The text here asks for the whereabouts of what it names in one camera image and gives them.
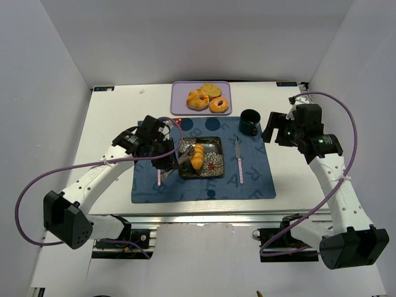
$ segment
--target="white table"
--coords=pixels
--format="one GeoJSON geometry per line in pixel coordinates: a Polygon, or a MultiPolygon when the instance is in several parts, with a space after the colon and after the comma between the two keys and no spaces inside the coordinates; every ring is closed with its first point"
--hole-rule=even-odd
{"type": "MultiPolygon", "coordinates": [[[[135,126],[149,114],[153,117],[169,116],[171,84],[123,85],[114,91],[93,92],[85,119],[75,164],[99,159],[111,141],[123,130],[135,126]]],[[[239,116],[252,108],[261,115],[264,129],[271,111],[287,113],[288,98],[299,93],[298,87],[277,87],[275,82],[231,83],[232,116],[239,116]]],[[[265,144],[275,191],[274,199],[211,200],[171,202],[162,204],[133,204],[131,187],[133,169],[122,174],[92,207],[92,214],[120,215],[182,215],[203,213],[280,213],[304,212],[323,199],[316,177],[307,166],[297,148],[280,147],[273,141],[265,144]]],[[[69,178],[73,182],[86,169],[74,170],[69,178]]]]}
{"type": "MultiPolygon", "coordinates": [[[[232,83],[231,92],[232,115],[253,108],[261,114],[264,128],[271,111],[288,112],[288,97],[299,93],[299,89],[277,87],[273,82],[232,83]]],[[[171,116],[170,93],[171,85],[116,86],[112,92],[94,92],[75,163],[101,157],[121,131],[146,114],[171,116]],[[138,100],[139,110],[134,108],[138,100]]],[[[282,219],[281,213],[306,212],[323,199],[319,183],[296,148],[274,143],[265,146],[277,192],[274,199],[132,204],[133,170],[125,172],[99,198],[91,213],[139,214],[143,216],[129,218],[134,220],[134,228],[160,226],[153,259],[91,259],[91,240],[77,250],[66,245],[44,247],[32,287],[46,288],[48,297],[254,296],[255,290],[264,296],[279,297],[385,293],[376,265],[331,271],[321,261],[260,263],[252,230],[274,228],[282,219]],[[197,222],[232,225],[197,226],[197,222]]],[[[84,169],[73,171],[69,182],[82,173],[84,169]]],[[[311,218],[331,225],[328,213],[324,209],[321,215],[311,218]]],[[[56,238],[47,234],[45,240],[52,242],[56,238]]]]}

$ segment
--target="white wall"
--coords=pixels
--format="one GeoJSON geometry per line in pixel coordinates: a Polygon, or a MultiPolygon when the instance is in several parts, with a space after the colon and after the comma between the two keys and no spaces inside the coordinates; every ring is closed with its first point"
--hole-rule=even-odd
{"type": "MultiPolygon", "coordinates": [[[[14,205],[34,177],[74,157],[89,89],[39,0],[5,0],[0,9],[0,291],[25,296],[38,248],[14,223],[14,205]]],[[[43,234],[42,201],[65,175],[45,179],[22,203],[22,224],[43,234]]]]}
{"type": "Polygon", "coordinates": [[[352,0],[41,0],[89,86],[307,80],[352,0]]]}
{"type": "MultiPolygon", "coordinates": [[[[324,56],[311,90],[330,92],[352,110],[359,133],[351,171],[361,203],[390,244],[377,264],[389,296],[396,296],[396,2],[355,0],[324,56]]],[[[335,103],[318,98],[326,128],[351,152],[351,126],[335,103]]]]}

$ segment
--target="black clamp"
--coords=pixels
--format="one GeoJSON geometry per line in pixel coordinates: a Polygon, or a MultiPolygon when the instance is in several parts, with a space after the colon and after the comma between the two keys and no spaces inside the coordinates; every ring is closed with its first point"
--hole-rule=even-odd
{"type": "MultiPolygon", "coordinates": [[[[280,222],[280,231],[286,229],[287,227],[290,226],[290,222],[298,220],[299,218],[301,218],[302,215],[300,215],[299,213],[296,213],[295,215],[287,215],[285,217],[282,218],[282,222],[280,222]]],[[[301,245],[301,241],[294,239],[293,237],[291,237],[291,233],[286,232],[283,236],[282,239],[284,240],[284,242],[286,243],[287,246],[297,246],[297,245],[301,245]]]]}
{"type": "Polygon", "coordinates": [[[291,105],[294,105],[296,103],[296,97],[289,97],[289,102],[291,105]]]}
{"type": "Polygon", "coordinates": [[[299,84],[303,85],[307,91],[309,90],[309,82],[300,82],[299,84]]]}

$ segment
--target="donut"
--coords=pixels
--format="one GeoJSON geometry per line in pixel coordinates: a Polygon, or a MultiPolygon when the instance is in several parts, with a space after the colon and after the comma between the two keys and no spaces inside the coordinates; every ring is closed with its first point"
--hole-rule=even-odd
{"type": "Polygon", "coordinates": [[[224,97],[217,97],[210,102],[209,108],[213,113],[224,113],[228,109],[228,100],[224,97]]]}
{"type": "Polygon", "coordinates": [[[194,155],[190,157],[190,162],[195,170],[198,170],[204,164],[204,147],[202,144],[195,144],[194,155]]]}
{"type": "Polygon", "coordinates": [[[192,110],[203,110],[209,105],[209,96],[200,89],[190,92],[187,97],[187,106],[192,110]]]}

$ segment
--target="pastry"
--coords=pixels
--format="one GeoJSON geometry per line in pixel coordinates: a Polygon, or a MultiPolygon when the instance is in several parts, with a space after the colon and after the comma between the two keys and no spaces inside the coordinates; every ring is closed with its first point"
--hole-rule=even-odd
{"type": "Polygon", "coordinates": [[[195,170],[198,170],[204,164],[204,147],[202,144],[195,144],[194,156],[190,157],[190,162],[195,170]]]}
{"type": "Polygon", "coordinates": [[[210,102],[209,108],[213,113],[224,113],[228,109],[228,105],[228,100],[226,98],[217,97],[210,102]]]}
{"type": "Polygon", "coordinates": [[[209,96],[209,101],[212,101],[214,98],[220,97],[222,95],[222,90],[220,88],[208,82],[204,83],[200,89],[209,96]]]}
{"type": "Polygon", "coordinates": [[[187,106],[192,110],[204,110],[209,105],[209,96],[198,89],[190,92],[187,98],[187,106]]]}

